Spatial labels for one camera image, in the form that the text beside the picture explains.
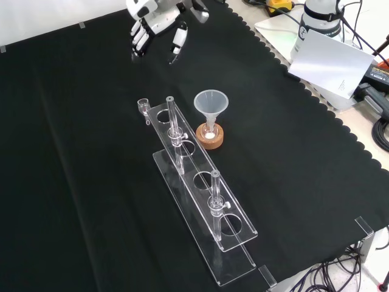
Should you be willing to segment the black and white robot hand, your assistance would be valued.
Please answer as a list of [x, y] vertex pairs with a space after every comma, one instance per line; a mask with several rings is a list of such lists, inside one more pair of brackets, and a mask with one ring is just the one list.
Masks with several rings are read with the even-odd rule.
[[188, 9], [187, 1], [128, 0], [126, 8], [135, 21], [130, 31], [133, 58], [144, 56], [156, 36], [175, 27], [168, 63], [177, 61], [188, 33], [187, 23], [182, 18]]

